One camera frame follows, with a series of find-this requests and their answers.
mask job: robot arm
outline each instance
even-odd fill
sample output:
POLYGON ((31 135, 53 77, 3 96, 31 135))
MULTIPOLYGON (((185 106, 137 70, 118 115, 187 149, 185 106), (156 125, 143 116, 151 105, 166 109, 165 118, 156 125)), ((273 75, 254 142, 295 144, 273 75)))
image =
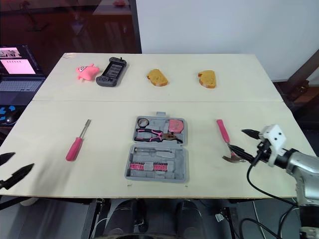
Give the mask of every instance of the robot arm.
POLYGON ((244 129, 252 138, 260 139, 257 155, 246 153, 243 149, 230 145, 230 149, 253 166, 258 161, 281 167, 296 180, 298 206, 300 207, 301 239, 319 239, 319 158, 283 148, 286 137, 278 125, 273 124, 260 132, 244 129))

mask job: wooden tabletop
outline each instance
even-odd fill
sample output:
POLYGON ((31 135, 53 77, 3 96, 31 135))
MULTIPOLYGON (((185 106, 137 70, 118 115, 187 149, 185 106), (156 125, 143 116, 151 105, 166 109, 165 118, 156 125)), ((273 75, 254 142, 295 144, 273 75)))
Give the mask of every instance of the wooden tabletop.
MULTIPOLYGON (((255 155, 258 140, 240 130, 279 124, 285 148, 314 155, 282 102, 67 102, 32 101, 0 148, 16 152, 0 167, 1 179, 27 164, 31 172, 2 195, 80 198, 262 198, 246 180, 248 163, 229 163, 216 120, 223 119, 231 143, 255 155), (124 177, 136 118, 157 111, 187 122, 186 183, 131 181, 124 177), (65 156, 87 119, 92 122, 74 162, 65 156)), ((260 162, 251 173, 258 187, 280 197, 296 195, 295 180, 283 169, 260 162)))
POLYGON ((65 53, 34 100, 112 102, 282 102, 255 55, 65 53), (127 61, 116 87, 77 79, 76 68, 94 63, 101 75, 110 57, 127 61), (160 69, 169 83, 155 87, 146 75, 160 69), (215 89, 200 85, 199 72, 213 70, 215 89))

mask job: pink hammer handle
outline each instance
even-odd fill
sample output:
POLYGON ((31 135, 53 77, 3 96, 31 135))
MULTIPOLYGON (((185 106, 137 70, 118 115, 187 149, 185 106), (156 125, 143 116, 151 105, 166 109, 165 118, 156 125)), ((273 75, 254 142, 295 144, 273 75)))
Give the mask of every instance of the pink hammer handle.
POLYGON ((78 154, 83 139, 82 138, 76 138, 74 143, 72 144, 68 154, 66 155, 65 159, 67 161, 73 161, 76 158, 76 155, 78 154))
POLYGON ((221 119, 221 120, 218 119, 218 120, 216 120, 216 122, 217 122, 217 125, 218 125, 218 127, 219 127, 221 136, 223 137, 224 141, 225 141, 226 143, 229 143, 229 142, 230 142, 230 139, 229 139, 227 130, 226 130, 225 126, 224 126, 223 120, 222 120, 222 119, 221 119))

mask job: toast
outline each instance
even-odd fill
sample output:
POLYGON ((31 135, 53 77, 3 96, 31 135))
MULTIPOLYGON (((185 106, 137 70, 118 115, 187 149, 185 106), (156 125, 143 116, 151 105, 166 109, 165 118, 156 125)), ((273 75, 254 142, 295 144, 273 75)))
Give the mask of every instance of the toast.
POLYGON ((163 75, 163 73, 159 69, 151 70, 148 73, 147 78, 155 86, 166 86, 168 84, 166 77, 163 75))
POLYGON ((202 71, 198 73, 199 82, 203 87, 206 88, 215 88, 216 87, 216 78, 214 71, 202 71))

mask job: black cable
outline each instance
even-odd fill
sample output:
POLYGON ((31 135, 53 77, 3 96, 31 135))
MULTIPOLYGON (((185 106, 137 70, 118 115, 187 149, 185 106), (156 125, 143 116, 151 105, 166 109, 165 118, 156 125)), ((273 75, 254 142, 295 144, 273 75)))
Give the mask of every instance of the black cable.
POLYGON ((201 199, 198 199, 198 200, 199 200, 199 202, 200 202, 204 207, 209 208, 209 209, 212 209, 211 207, 209 207, 209 206, 207 206, 206 204, 204 204, 204 203, 201 201, 201 199))
POLYGON ((251 218, 244 218, 243 220, 240 221, 239 223, 239 235, 240 235, 240 239, 244 239, 244 235, 243 235, 243 223, 245 221, 250 221, 252 223, 257 224, 258 226, 262 227, 263 229, 265 229, 267 232, 269 232, 271 235, 273 235, 276 239, 282 239, 281 237, 277 236, 272 230, 270 230, 268 227, 266 227, 265 225, 259 223, 256 220, 253 220, 251 218))
MULTIPOLYGON (((230 221, 229 219, 222 213, 222 212, 219 212, 221 215, 223 215, 224 219, 226 219, 226 221, 230 224, 230 221)), ((238 233, 236 232, 236 230, 233 228, 234 230, 234 233, 235 235, 240 239, 240 236, 238 235, 238 233)))
POLYGON ((279 226, 278 226, 278 231, 277 231, 277 235, 280 237, 281 234, 281 230, 283 228, 284 222, 288 216, 288 214, 292 211, 292 209, 295 206, 291 206, 284 214, 281 215, 280 219, 279 219, 279 226))
MULTIPOLYGON (((204 204, 200 199, 198 199, 199 200, 199 202, 204 206, 204 207, 206 207, 206 208, 208 208, 208 209, 212 209, 211 207, 209 207, 209 206, 207 206, 206 204, 204 204)), ((230 221, 229 221, 229 219, 222 213, 222 212, 219 212, 221 215, 223 215, 223 217, 224 217, 224 219, 230 224, 230 221)), ((234 233, 235 233, 235 235, 240 239, 240 237, 239 237, 239 234, 236 232, 236 230, 233 228, 233 230, 234 230, 234 233)))
POLYGON ((257 188, 257 187, 250 181, 250 179, 249 179, 249 174, 250 174, 250 171, 251 171, 252 168, 253 168, 253 165, 251 164, 250 167, 249 167, 248 170, 247 170, 247 175, 246 175, 246 177, 247 177, 248 183, 249 183, 254 189, 256 189, 257 191, 259 191, 259 192, 261 192, 261 193, 263 193, 263 194, 266 194, 266 195, 269 196, 269 197, 275 198, 275 199, 280 200, 280 201, 282 201, 282 202, 288 203, 288 204, 290 204, 290 205, 292 205, 292 206, 294 206, 294 207, 297 207, 297 204, 296 204, 296 203, 290 202, 290 201, 288 201, 288 200, 286 200, 286 199, 283 199, 283 198, 279 198, 279 197, 277 197, 277 196, 274 196, 274 195, 272 195, 272 194, 270 194, 270 193, 266 193, 265 191, 263 191, 263 190, 257 188))

